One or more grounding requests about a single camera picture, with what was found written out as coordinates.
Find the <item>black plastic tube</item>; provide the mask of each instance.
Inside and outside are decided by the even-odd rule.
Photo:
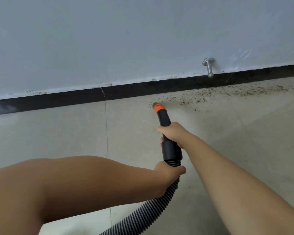
[[[159,103],[154,103],[153,107],[155,106],[158,106],[158,109],[154,109],[157,112],[160,125],[169,126],[171,121],[165,107]],[[182,160],[182,151],[180,147],[176,142],[169,140],[165,135],[163,138],[163,160],[170,166],[180,166]],[[180,178],[169,186],[162,197],[146,201],[132,214],[102,232],[100,235],[139,235],[143,233],[165,210],[177,189],[179,181]]]

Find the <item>tile floor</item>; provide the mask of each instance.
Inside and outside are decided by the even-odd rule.
[[[0,115],[0,167],[30,158],[96,155],[151,169],[162,157],[153,102],[163,102],[172,121],[294,206],[294,77]],[[187,174],[144,234],[228,234],[183,155]],[[40,235],[98,234],[137,206],[52,222]]]

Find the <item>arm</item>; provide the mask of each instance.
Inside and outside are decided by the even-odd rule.
[[[160,197],[185,168],[107,158],[34,159],[0,169],[0,235],[38,234],[50,221]]]
[[[294,234],[294,208],[268,186],[179,123],[158,131],[186,150],[232,235]]]

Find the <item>baseboard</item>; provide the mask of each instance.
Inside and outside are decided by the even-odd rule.
[[[293,76],[294,65],[289,65],[235,73],[215,74],[211,79],[207,76],[196,76],[2,99],[0,100],[0,115],[173,91],[228,86]]]

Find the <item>white wall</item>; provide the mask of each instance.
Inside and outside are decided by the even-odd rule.
[[[0,99],[205,75],[205,57],[294,64],[294,0],[0,0]]]

